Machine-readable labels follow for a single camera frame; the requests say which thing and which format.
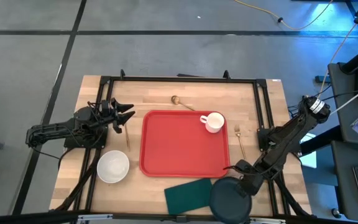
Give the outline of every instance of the white bowl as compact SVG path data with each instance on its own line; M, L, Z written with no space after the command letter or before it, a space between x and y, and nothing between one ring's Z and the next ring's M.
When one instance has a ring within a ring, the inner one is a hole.
M113 150L105 153L98 162L98 176L108 184L122 180L129 170L129 159L121 151Z

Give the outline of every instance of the black desk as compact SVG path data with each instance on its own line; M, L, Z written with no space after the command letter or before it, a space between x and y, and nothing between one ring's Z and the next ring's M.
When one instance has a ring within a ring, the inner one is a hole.
M358 221L358 188L352 170L358 166L358 144L333 141L331 147L338 179L339 211L348 219Z
M342 73L338 64L329 64L328 71L334 95L354 91L354 75L346 75L345 73ZM336 97L336 107L338 108L342 106L353 96L354 94L346 94ZM326 146L333 140L358 143L358 134L350 127L350 125L358 118L358 98L339 110L337 115L339 119L338 126L331 128L325 133L301 144L301 151L303 155L309 154L323 146Z

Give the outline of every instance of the red tray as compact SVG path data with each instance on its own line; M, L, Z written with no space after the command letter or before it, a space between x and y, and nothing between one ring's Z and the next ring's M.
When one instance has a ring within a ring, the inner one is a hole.
M143 120L139 166L152 177L222 177L230 165L226 121L215 134L201 115L214 111L150 111Z

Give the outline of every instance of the cup handle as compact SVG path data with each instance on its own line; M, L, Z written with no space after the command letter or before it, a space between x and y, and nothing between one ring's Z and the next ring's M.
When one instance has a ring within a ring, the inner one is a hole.
M202 115L201 117L200 117L200 121L202 122L202 123L204 123L204 124L206 124L206 121L208 120L208 118L206 117L206 116L204 116L204 115Z

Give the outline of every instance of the spoon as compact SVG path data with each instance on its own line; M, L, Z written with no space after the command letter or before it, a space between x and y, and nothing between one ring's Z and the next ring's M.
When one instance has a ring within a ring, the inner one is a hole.
M190 110L192 111L195 111L193 108L191 108L190 106L187 106L187 105L184 105L183 103L180 103L180 99L179 99L179 96L172 96L171 97L171 101L174 105L178 105L178 104L181 104L183 106L186 106L187 108L189 108Z

